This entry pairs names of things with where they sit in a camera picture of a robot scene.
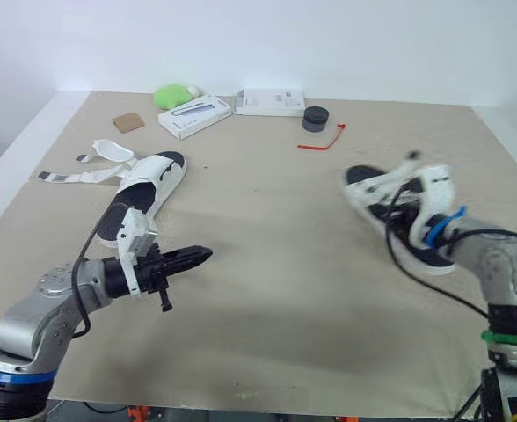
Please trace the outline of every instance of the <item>red cable tie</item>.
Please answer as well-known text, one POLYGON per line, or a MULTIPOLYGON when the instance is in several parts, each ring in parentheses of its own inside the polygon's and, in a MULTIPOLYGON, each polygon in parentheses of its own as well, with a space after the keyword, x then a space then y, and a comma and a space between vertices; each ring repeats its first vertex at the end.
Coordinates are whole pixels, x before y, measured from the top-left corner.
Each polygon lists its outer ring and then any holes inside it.
POLYGON ((297 148, 312 149, 314 151, 326 151, 326 150, 328 150, 332 146, 332 144, 337 141, 337 139, 339 138, 340 134, 343 133, 343 130, 345 130, 346 124, 345 123, 340 123, 340 124, 337 125, 337 127, 339 128, 339 131, 337 132, 335 137, 332 138, 331 143, 329 145, 327 145, 326 147, 314 147, 314 146, 311 146, 311 145, 301 145, 301 144, 299 144, 297 146, 297 148))

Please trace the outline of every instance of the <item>white wall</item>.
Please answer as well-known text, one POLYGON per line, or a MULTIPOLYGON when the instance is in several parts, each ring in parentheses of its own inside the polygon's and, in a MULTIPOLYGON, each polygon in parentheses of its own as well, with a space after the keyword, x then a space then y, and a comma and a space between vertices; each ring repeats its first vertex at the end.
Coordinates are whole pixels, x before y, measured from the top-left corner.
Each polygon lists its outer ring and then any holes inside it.
POLYGON ((169 83, 497 106, 517 127, 517 1, 0 0, 0 152, 55 88, 169 83))

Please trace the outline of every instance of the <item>product box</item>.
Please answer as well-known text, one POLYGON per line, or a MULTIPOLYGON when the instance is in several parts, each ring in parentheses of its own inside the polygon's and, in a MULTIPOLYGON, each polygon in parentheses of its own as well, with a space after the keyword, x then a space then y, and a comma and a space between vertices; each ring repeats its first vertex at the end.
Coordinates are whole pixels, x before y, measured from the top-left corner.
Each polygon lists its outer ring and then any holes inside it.
POLYGON ((242 90, 234 97, 234 113, 250 116, 302 117, 303 91, 242 90))
POLYGON ((214 95, 204 95, 159 114, 159 124, 179 139, 231 115, 231 106, 214 95))

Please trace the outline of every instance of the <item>table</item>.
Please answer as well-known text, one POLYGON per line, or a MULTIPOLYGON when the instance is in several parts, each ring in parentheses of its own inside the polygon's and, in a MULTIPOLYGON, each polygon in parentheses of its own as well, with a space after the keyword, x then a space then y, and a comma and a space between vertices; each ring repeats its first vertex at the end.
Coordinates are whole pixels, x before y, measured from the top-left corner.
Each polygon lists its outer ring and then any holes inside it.
MULTIPOLYGON (((415 285, 340 192, 354 164, 395 166, 412 149, 452 163, 459 204, 517 230, 517 165, 468 107, 316 100, 331 112, 310 134, 299 119, 232 116, 177 141, 150 95, 92 93, 0 218, 0 317, 46 270, 73 259, 116 187, 51 185, 77 172, 94 139, 145 156, 174 149, 188 172, 157 214, 162 249, 202 244, 204 265, 171 278, 175 309, 121 298, 92 315, 53 395, 76 400, 246 411, 451 416, 487 365, 484 321, 415 285), (146 126, 120 134, 112 118, 146 126), (326 152, 324 143, 347 124, 326 152)), ((90 256, 113 251, 94 244, 90 256)), ((433 280, 484 306, 460 269, 433 280)))

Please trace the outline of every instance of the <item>green plush toy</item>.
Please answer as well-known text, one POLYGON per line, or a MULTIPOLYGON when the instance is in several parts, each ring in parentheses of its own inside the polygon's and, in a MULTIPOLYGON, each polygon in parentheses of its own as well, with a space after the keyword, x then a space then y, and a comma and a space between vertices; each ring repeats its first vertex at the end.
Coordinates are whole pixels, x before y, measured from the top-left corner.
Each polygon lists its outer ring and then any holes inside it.
POLYGON ((153 94, 153 100, 157 106, 171 110, 199 96, 200 90, 195 86, 167 85, 153 94))

